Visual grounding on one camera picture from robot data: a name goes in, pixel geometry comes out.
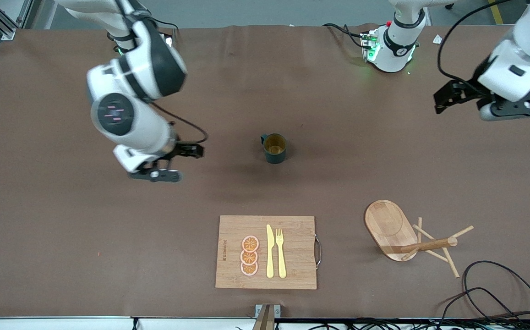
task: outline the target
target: citrus slice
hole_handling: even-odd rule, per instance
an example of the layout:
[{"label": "citrus slice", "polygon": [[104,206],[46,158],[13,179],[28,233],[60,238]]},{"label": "citrus slice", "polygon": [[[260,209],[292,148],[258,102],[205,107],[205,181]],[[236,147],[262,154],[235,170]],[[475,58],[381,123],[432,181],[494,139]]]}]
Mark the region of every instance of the citrus slice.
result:
[{"label": "citrus slice", "polygon": [[259,240],[250,235],[242,240],[242,249],[246,252],[254,252],[259,248]]},{"label": "citrus slice", "polygon": [[258,257],[256,252],[246,252],[243,250],[240,253],[240,261],[247,266],[254,265]]},{"label": "citrus slice", "polygon": [[259,264],[255,263],[254,265],[244,265],[240,264],[240,271],[246,276],[253,276],[259,270]]}]

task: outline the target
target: yellow fork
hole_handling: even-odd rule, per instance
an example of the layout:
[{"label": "yellow fork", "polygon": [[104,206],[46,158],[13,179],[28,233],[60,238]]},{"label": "yellow fork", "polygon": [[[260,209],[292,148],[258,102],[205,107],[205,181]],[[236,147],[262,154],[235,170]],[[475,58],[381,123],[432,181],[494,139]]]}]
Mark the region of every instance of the yellow fork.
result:
[{"label": "yellow fork", "polygon": [[285,278],[287,271],[285,269],[285,257],[283,256],[283,230],[281,228],[275,229],[275,243],[279,248],[279,277]]}]

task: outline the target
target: teal mug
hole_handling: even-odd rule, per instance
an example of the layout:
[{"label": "teal mug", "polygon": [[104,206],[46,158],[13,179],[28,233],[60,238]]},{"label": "teal mug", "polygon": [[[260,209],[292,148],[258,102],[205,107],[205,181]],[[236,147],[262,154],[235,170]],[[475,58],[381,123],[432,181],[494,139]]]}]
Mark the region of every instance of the teal mug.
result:
[{"label": "teal mug", "polygon": [[265,150],[267,163],[279,164],[285,160],[287,141],[281,134],[263,134],[261,135],[261,144]]}]

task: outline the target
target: table surface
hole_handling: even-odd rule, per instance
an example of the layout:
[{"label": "table surface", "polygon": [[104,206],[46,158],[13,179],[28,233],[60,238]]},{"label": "table surface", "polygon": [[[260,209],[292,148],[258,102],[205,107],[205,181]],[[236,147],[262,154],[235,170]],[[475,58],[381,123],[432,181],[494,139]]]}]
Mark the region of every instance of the table surface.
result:
[{"label": "table surface", "polygon": [[[506,29],[459,27],[444,67],[470,77]],[[433,236],[474,225],[451,249],[460,271],[490,259],[530,282],[530,120],[486,123],[472,102],[435,115],[447,78],[432,39],[446,30],[427,27],[393,74],[325,27],[182,30],[189,77],[159,103],[210,139],[206,157],[175,160],[179,184],[127,178],[91,124],[85,74],[116,55],[104,31],[18,31],[0,46],[0,316],[243,317],[257,303],[284,317],[440,316],[460,280],[426,253],[380,253],[363,223],[380,199]],[[259,144],[273,132],[289,141],[281,165]],[[220,215],[314,215],[318,289],[216,289]],[[498,269],[469,283],[530,310]],[[477,314],[460,302],[448,316]]]}]

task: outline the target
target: knife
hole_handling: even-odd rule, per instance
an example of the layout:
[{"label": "knife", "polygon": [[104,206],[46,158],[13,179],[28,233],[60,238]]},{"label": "knife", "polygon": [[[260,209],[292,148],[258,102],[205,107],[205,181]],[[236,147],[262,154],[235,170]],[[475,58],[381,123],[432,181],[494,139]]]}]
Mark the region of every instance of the knife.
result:
[{"label": "knife", "polygon": [[275,236],[271,225],[267,225],[267,277],[273,278],[273,247],[275,246]]}]

